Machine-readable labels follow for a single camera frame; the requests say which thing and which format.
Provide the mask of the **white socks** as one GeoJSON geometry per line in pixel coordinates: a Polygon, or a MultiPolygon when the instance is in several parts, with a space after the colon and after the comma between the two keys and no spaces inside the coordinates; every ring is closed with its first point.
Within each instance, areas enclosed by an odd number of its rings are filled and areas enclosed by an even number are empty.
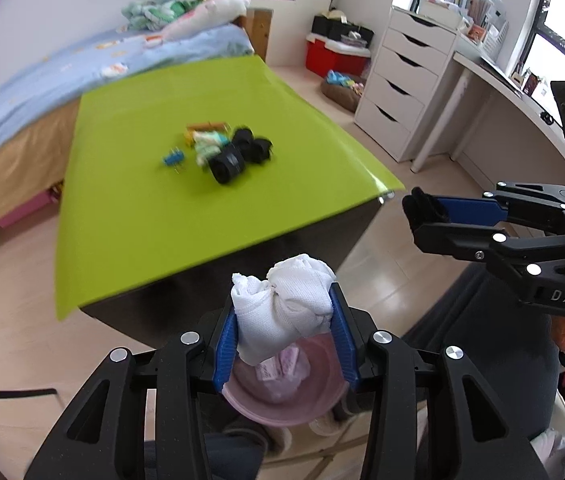
{"type": "Polygon", "coordinates": [[[238,324],[240,359],[255,366],[301,338],[330,331],[330,287],[337,276],[325,262],[307,254],[274,264],[260,280],[232,276],[232,306],[238,324]]]}

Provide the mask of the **black socks with logo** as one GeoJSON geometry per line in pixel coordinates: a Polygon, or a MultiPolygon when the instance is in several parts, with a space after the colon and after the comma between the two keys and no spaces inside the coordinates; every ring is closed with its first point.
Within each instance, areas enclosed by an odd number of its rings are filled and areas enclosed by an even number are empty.
{"type": "Polygon", "coordinates": [[[261,136],[255,136],[251,129],[239,127],[234,131],[232,144],[235,145],[244,160],[261,165],[272,156],[273,143],[261,136]]]}

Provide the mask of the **blue binder clip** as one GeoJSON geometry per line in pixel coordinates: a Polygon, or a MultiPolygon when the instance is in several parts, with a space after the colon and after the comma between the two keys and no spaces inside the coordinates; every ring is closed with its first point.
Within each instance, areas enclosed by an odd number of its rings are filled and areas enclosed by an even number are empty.
{"type": "Polygon", "coordinates": [[[163,163],[165,167],[171,168],[176,172],[179,172],[179,167],[185,162],[186,155],[180,148],[172,148],[168,155],[163,157],[163,163]]]}

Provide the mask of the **mint green socks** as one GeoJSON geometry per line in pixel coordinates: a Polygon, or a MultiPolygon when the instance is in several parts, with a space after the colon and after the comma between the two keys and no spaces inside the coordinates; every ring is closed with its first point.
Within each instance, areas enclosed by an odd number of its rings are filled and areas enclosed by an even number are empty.
{"type": "Polygon", "coordinates": [[[209,161],[220,154],[222,148],[229,143],[226,134],[217,131],[195,131],[192,140],[194,140],[196,162],[200,168],[208,166],[209,161]]]}

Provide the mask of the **pink trash bin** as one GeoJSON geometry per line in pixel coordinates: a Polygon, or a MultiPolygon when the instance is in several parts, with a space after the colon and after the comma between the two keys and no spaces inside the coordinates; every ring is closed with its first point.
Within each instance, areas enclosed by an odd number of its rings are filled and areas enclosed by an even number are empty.
{"type": "Polygon", "coordinates": [[[294,344],[311,365],[309,377],[299,384],[260,382],[255,366],[240,359],[234,362],[222,394],[239,414],[264,426],[299,426],[327,413],[348,391],[333,337],[322,334],[294,344]]]}

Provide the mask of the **white desk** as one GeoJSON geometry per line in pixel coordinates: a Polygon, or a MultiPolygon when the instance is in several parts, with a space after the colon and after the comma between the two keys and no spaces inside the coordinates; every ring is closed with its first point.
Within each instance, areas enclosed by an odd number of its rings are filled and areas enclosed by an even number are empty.
{"type": "Polygon", "coordinates": [[[478,132],[479,126],[488,118],[490,106],[499,101],[522,114],[565,161],[565,137],[560,125],[545,122],[542,118],[544,108],[517,89],[479,47],[466,36],[458,35],[437,86],[419,119],[414,134],[417,152],[411,162],[411,171],[417,174],[424,168],[454,116],[466,113],[469,125],[455,136],[451,153],[451,159],[458,159],[478,132]]]}

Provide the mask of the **brown basket with toys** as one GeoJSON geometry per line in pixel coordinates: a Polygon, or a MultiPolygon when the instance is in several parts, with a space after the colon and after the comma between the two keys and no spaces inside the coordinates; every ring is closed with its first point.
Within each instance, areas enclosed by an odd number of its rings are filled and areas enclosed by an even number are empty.
{"type": "Polygon", "coordinates": [[[326,98],[355,113],[362,99],[365,84],[366,79],[363,77],[330,70],[321,82],[321,91],[326,98]]]}

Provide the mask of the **white drawer cabinet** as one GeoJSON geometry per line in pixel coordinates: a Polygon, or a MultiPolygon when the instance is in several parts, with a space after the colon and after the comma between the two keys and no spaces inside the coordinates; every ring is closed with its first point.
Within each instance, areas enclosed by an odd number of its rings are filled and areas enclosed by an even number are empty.
{"type": "Polygon", "coordinates": [[[354,122],[397,162],[415,157],[457,32],[394,6],[354,122]]]}

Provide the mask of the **red storage box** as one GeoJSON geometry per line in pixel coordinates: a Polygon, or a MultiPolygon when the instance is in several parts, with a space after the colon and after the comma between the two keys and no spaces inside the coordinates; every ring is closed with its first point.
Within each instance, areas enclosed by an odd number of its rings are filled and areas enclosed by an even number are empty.
{"type": "Polygon", "coordinates": [[[352,47],[313,32],[310,32],[305,40],[305,68],[321,77],[325,77],[330,70],[361,76],[371,59],[371,51],[367,48],[352,47]]]}

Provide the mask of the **green top table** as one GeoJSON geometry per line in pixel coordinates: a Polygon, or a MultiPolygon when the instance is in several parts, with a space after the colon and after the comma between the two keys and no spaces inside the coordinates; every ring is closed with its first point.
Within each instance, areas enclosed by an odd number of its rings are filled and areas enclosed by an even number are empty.
{"type": "Polygon", "coordinates": [[[84,94],[64,177],[56,312],[83,312],[151,347],[220,309],[232,274],[307,254],[337,268],[401,190],[389,168],[261,58],[216,58],[84,94]],[[225,122],[272,144],[220,184],[191,125],[225,122]]]}

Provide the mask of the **black storage bins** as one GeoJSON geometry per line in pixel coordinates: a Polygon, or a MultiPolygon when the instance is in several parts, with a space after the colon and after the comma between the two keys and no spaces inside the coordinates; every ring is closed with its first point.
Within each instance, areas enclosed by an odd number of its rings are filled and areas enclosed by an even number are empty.
{"type": "Polygon", "coordinates": [[[311,33],[356,48],[368,48],[375,32],[362,25],[351,23],[343,14],[317,14],[313,18],[311,33]]]}

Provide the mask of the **pink box under bed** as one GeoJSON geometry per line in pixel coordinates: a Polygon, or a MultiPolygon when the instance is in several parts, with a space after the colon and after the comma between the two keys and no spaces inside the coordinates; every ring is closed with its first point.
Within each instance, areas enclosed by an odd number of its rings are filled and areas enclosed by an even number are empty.
{"type": "Polygon", "coordinates": [[[12,226],[49,204],[58,204],[60,197],[61,195],[53,188],[40,192],[40,194],[35,195],[27,202],[17,206],[13,211],[10,211],[9,214],[0,218],[0,228],[7,229],[8,226],[12,226]]]}

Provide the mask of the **yellow crumpled paper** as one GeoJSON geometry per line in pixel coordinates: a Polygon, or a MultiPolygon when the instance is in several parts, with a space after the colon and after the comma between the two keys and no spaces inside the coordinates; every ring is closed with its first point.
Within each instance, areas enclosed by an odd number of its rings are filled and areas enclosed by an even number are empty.
{"type": "Polygon", "coordinates": [[[187,130],[184,133],[185,144],[192,148],[194,144],[197,142],[197,131],[194,130],[187,130]]]}

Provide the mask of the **white plush toy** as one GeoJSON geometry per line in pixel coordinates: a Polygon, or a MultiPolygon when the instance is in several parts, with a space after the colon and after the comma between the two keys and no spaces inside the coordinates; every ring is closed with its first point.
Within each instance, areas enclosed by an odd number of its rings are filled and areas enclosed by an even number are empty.
{"type": "Polygon", "coordinates": [[[165,26],[161,32],[145,36],[146,48],[153,48],[189,38],[206,30],[232,24],[240,18],[245,18],[251,0],[206,0],[165,26]]]}

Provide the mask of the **green plush toys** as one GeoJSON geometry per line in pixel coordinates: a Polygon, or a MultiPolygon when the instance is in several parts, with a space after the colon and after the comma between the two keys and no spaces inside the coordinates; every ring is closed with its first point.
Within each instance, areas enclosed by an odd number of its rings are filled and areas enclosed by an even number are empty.
{"type": "Polygon", "coordinates": [[[147,0],[132,1],[121,10],[133,30],[157,32],[194,10],[204,0],[147,0]]]}

